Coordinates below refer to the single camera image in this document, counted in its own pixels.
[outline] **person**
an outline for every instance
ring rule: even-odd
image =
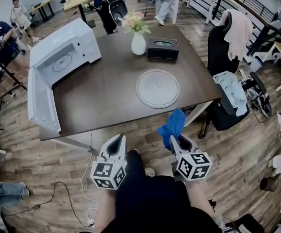
[[[35,43],[40,40],[39,37],[35,37],[30,25],[30,16],[27,13],[26,8],[19,4],[19,0],[12,0],[13,8],[11,10],[11,20],[16,24],[20,33],[26,32],[27,36]]]
[[[155,12],[154,17],[162,26],[164,26],[164,20],[170,10],[171,0],[157,0],[155,2]]]
[[[0,21],[0,62],[11,70],[17,71],[21,76],[27,77],[29,63],[20,54],[16,37],[13,36],[14,29],[4,21]],[[5,79],[9,85],[13,86],[11,78]]]
[[[95,233],[222,232],[198,182],[146,176],[137,150],[127,153],[127,162],[119,189],[102,191]]]
[[[103,27],[107,34],[116,32],[116,23],[109,12],[109,3],[103,0],[94,0],[94,7],[100,16]]]

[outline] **black tissue box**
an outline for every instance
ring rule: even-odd
[[[178,53],[177,40],[149,37],[147,49],[148,58],[177,60]]]

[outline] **pink flower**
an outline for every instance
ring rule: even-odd
[[[144,18],[145,15],[141,12],[134,12],[134,16],[137,17],[138,19],[142,19]]]
[[[127,26],[128,27],[133,27],[135,24],[134,24],[134,21],[131,20],[131,21],[127,21]]]

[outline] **white microwave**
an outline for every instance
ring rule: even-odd
[[[100,57],[94,32],[80,18],[33,47],[28,75],[29,120],[58,133],[61,128],[56,113],[53,84],[82,64],[92,63]]]

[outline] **shoe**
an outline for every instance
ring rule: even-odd
[[[38,42],[40,40],[39,37],[33,37],[33,43]]]
[[[150,167],[145,168],[145,173],[146,173],[146,176],[149,176],[149,177],[155,176],[155,171]]]
[[[157,21],[158,21],[162,26],[164,26],[164,21],[163,21],[162,19],[160,19],[158,16],[155,16],[154,18],[157,19]]]
[[[26,188],[27,193],[28,193],[27,196],[29,196],[30,195],[30,191],[27,189],[26,184],[24,182],[20,182],[20,184],[22,184]]]

